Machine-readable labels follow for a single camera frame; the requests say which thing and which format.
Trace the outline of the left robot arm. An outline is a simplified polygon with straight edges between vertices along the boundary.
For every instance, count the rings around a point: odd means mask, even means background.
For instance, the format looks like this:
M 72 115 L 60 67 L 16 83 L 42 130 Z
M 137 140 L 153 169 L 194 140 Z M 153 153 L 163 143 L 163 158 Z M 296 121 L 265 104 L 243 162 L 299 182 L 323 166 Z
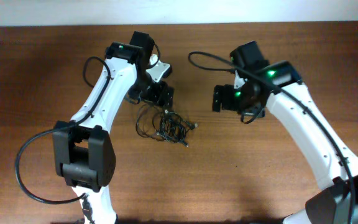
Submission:
M 169 108 L 174 89 L 164 81 L 172 67 L 152 53 L 156 43 L 135 31 L 128 44 L 112 43 L 103 70 L 83 106 L 69 122 L 57 121 L 52 134 L 55 170 L 80 198 L 78 223 L 116 223 L 109 183 L 116 167 L 110 132 L 125 96 Z

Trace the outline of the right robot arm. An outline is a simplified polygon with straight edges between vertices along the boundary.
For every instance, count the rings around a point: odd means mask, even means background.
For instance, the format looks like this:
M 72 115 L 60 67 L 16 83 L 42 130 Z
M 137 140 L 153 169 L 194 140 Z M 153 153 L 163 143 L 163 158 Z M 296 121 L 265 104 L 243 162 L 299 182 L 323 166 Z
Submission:
M 269 111 L 299 147 L 321 190 L 302 210 L 273 223 L 358 223 L 358 157 L 322 115 L 292 64 L 269 63 L 254 41 L 230 57 L 234 83 L 215 86 L 213 111 L 235 111 L 245 124 Z

